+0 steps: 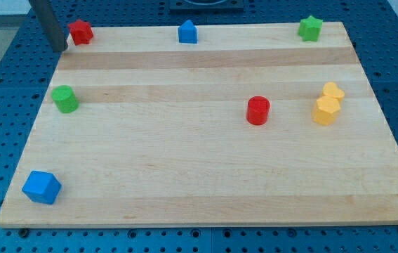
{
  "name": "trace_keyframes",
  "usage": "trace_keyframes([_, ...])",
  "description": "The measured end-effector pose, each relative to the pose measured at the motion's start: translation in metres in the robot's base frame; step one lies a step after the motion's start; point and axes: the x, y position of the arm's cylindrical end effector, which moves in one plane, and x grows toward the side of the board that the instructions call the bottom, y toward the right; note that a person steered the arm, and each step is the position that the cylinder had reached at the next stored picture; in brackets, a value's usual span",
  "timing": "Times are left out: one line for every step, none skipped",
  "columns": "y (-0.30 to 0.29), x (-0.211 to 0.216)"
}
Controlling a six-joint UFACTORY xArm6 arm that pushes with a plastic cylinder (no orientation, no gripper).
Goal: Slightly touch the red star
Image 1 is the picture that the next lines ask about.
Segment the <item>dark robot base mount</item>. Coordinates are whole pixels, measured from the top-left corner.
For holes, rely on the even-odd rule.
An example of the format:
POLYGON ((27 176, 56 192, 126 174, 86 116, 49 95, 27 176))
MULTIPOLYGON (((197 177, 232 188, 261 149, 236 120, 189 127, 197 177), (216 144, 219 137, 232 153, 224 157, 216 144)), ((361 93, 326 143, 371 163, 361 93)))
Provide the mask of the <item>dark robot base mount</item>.
POLYGON ((172 13, 242 11, 244 0, 169 0, 168 6, 172 13))

